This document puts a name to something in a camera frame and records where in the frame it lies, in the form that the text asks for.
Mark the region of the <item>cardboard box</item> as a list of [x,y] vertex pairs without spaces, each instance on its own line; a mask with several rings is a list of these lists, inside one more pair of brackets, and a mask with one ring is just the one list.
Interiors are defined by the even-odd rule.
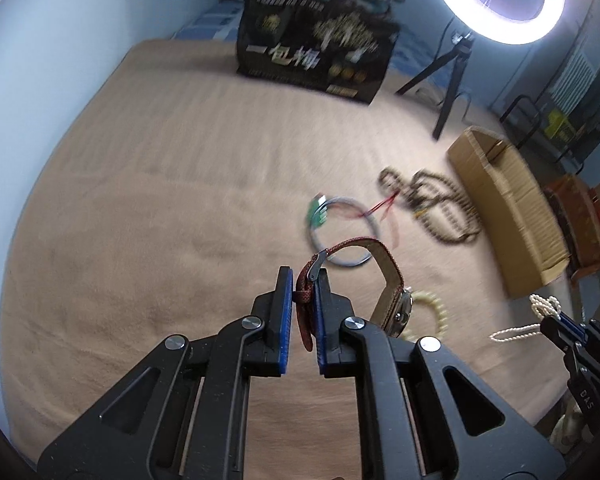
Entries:
[[518,150],[494,132],[472,126],[446,151],[488,234],[510,298],[553,283],[567,269],[558,221]]

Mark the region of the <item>black metal rack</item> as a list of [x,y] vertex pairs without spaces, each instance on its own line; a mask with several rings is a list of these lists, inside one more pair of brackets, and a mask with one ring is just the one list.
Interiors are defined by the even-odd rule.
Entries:
[[520,94],[510,102],[500,116],[508,140],[521,150],[542,125],[542,112],[528,94]]

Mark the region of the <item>orange covered stool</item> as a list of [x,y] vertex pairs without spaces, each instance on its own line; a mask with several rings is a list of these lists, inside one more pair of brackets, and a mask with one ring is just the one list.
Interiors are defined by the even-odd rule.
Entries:
[[575,174],[565,174],[544,188],[569,252],[572,284],[600,271],[600,199]]

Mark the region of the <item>hanging clothes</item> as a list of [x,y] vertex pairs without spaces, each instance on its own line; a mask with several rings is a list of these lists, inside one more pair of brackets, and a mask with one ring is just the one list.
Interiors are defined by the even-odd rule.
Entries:
[[547,88],[544,136],[556,148],[556,162],[585,159],[600,145],[600,62],[594,64],[582,41],[569,52]]

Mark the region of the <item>blue checkered bedsheet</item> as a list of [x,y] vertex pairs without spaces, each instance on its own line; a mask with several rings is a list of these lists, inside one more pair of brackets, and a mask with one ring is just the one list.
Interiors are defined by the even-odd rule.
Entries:
[[174,32],[174,40],[236,42],[245,0],[223,0]]

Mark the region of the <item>red strap wristwatch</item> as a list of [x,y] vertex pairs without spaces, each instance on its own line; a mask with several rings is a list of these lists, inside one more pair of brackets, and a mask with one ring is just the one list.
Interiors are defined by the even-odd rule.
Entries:
[[370,257],[368,263],[375,265],[372,272],[358,273],[350,270],[346,283],[352,292],[360,292],[364,299],[372,299],[370,292],[363,292],[364,285],[375,286],[375,303],[370,307],[370,322],[380,327],[388,336],[399,337],[410,320],[413,307],[412,291],[405,283],[396,258],[387,246],[375,237],[358,236],[322,249],[314,254],[301,269],[294,286],[300,340],[307,352],[312,352],[316,341],[316,321],[313,304],[318,274],[332,257],[348,249],[364,249]]

